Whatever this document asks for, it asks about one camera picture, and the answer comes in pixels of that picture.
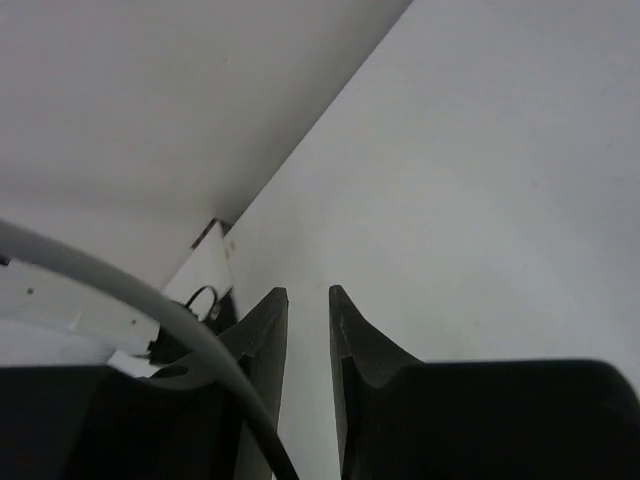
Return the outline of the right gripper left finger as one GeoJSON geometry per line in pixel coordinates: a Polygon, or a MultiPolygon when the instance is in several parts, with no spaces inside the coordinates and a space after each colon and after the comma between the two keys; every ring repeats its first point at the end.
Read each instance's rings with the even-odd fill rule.
{"type": "Polygon", "coordinates": [[[4,368],[5,479],[268,479],[233,397],[194,356],[152,378],[106,365],[4,368]]]}

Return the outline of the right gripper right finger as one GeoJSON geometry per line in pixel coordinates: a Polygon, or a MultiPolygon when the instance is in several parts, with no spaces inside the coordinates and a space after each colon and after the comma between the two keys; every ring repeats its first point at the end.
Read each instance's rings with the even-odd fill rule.
{"type": "Polygon", "coordinates": [[[329,290],[344,479],[635,479],[639,399],[589,359],[423,362],[329,290]]]}

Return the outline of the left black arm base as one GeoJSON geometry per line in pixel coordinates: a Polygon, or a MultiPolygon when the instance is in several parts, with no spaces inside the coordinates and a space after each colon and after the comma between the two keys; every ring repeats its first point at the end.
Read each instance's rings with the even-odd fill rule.
{"type": "MultiPolygon", "coordinates": [[[[230,293],[220,296],[211,285],[195,290],[185,302],[175,301],[198,323],[206,326],[214,335],[220,335],[238,322],[236,307],[230,293]]],[[[171,364],[189,354],[191,350],[160,328],[155,340],[149,343],[146,358],[152,365],[171,364]]]]}

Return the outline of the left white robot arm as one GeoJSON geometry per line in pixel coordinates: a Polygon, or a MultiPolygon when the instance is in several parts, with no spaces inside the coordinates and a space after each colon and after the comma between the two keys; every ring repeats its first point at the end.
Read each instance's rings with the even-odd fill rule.
{"type": "Polygon", "coordinates": [[[10,260],[1,267],[1,365],[101,365],[148,350],[159,327],[77,282],[10,260]]]}

